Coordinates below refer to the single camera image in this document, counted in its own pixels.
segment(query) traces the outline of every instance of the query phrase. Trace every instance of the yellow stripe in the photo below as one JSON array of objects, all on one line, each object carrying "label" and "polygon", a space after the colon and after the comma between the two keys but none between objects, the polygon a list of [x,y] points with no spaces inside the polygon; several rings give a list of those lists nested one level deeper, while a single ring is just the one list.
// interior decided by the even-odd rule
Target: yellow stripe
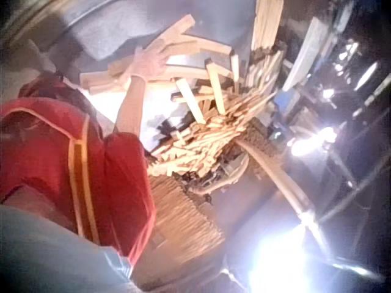
[{"label": "yellow stripe", "polygon": [[84,199],[86,200],[87,216],[90,222],[92,240],[95,244],[100,244],[97,223],[95,221],[95,214],[93,211],[89,172],[88,172],[88,154],[87,154],[87,136],[88,136],[88,125],[90,117],[87,116],[83,123],[82,128],[82,140],[81,140],[81,163],[82,163],[82,175],[83,175],[83,188],[84,188]]},{"label": "yellow stripe", "polygon": [[79,140],[77,140],[75,137],[73,137],[73,135],[71,135],[68,131],[58,127],[57,125],[55,125],[54,123],[50,122],[48,119],[46,119],[44,116],[36,113],[36,111],[33,111],[33,110],[30,110],[28,108],[23,108],[23,107],[20,107],[20,108],[14,108],[12,109],[10,112],[8,112],[5,116],[11,114],[11,113],[14,113],[14,112],[27,112],[33,116],[36,116],[37,118],[41,119],[42,121],[44,121],[46,124],[50,125],[51,127],[53,127],[55,130],[58,130],[59,132],[61,132],[63,135],[67,136],[70,140],[76,140],[77,142],[79,142]]},{"label": "yellow stripe", "polygon": [[75,218],[76,218],[76,224],[78,228],[78,234],[79,236],[85,238],[83,224],[81,220],[78,187],[76,184],[76,177],[75,177],[75,143],[72,139],[69,140],[68,169],[69,169],[69,180],[70,180],[71,191],[72,191],[73,209],[75,210]]}]

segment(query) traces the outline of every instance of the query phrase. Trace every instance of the hand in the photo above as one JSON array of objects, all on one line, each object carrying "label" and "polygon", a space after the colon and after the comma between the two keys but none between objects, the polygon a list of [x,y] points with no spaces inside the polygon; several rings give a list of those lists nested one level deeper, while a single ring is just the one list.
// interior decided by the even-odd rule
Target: hand
[{"label": "hand", "polygon": [[169,58],[164,53],[165,43],[163,40],[153,42],[149,48],[137,47],[131,65],[119,77],[120,84],[126,84],[132,75],[139,76],[148,82],[149,79],[164,73],[166,62]]}]

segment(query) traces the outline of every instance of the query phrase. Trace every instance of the person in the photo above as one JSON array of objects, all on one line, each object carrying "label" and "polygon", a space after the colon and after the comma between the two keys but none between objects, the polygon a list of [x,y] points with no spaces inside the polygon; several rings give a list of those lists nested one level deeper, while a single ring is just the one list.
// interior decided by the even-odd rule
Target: person
[{"label": "person", "polygon": [[[37,230],[33,242],[42,246],[42,241],[55,239],[39,233],[60,229],[67,237],[77,237],[74,243],[85,245],[87,241],[94,249],[96,245],[114,247],[131,270],[155,221],[139,141],[143,100],[148,80],[164,71],[166,61],[164,42],[136,50],[131,65],[117,81],[131,83],[114,132],[107,137],[102,137],[93,106],[81,92],[65,84],[59,73],[41,74],[21,88],[18,99],[2,105],[1,216],[23,218],[20,212],[29,214],[29,220],[22,221],[28,228],[19,231],[28,237],[19,239],[34,239]],[[52,223],[38,232],[39,226],[46,225],[42,220]],[[16,237],[2,235],[3,241]]]}]

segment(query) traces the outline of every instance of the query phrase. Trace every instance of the red shirt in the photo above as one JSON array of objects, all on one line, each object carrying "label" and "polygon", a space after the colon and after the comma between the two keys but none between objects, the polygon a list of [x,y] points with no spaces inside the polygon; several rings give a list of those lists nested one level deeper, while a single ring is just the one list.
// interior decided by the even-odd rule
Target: red shirt
[{"label": "red shirt", "polygon": [[[1,119],[5,134],[27,130],[17,139],[2,139],[0,200],[17,187],[31,186],[50,199],[80,235],[115,247],[135,264],[155,221],[139,139],[119,132],[102,140],[99,126],[88,115],[49,98],[3,104]],[[20,127],[25,121],[27,126]]]}]

